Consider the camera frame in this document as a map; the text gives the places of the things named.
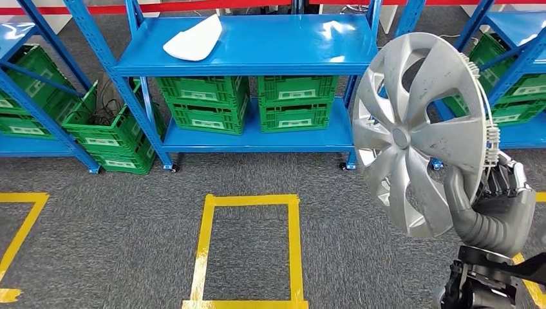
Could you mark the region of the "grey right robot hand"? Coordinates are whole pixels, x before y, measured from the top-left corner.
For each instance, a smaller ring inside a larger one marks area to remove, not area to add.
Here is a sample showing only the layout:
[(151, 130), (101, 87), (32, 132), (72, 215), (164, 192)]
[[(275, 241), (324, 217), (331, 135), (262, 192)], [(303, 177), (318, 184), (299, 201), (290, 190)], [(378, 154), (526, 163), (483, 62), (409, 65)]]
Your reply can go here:
[(523, 164), (504, 152), (486, 176), (471, 203), (462, 171), (448, 168), (444, 190), (453, 228), (464, 244), (512, 258), (529, 235), (536, 191), (527, 183)]

